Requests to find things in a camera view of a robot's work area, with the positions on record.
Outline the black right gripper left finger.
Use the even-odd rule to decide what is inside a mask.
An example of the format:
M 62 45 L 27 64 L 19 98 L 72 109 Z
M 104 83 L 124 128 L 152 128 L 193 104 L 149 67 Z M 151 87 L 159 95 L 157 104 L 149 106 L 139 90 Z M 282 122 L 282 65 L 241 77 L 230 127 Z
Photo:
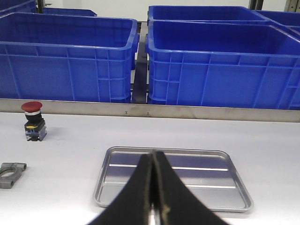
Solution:
M 147 225 L 153 157 L 143 154 L 127 184 L 91 225 Z

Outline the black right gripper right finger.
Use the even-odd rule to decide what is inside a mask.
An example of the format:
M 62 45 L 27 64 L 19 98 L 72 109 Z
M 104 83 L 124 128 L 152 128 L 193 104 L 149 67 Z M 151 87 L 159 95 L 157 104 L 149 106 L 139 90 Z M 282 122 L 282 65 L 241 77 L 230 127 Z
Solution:
M 227 224 L 192 194 L 161 151 L 153 153 L 152 202 L 161 225 Z

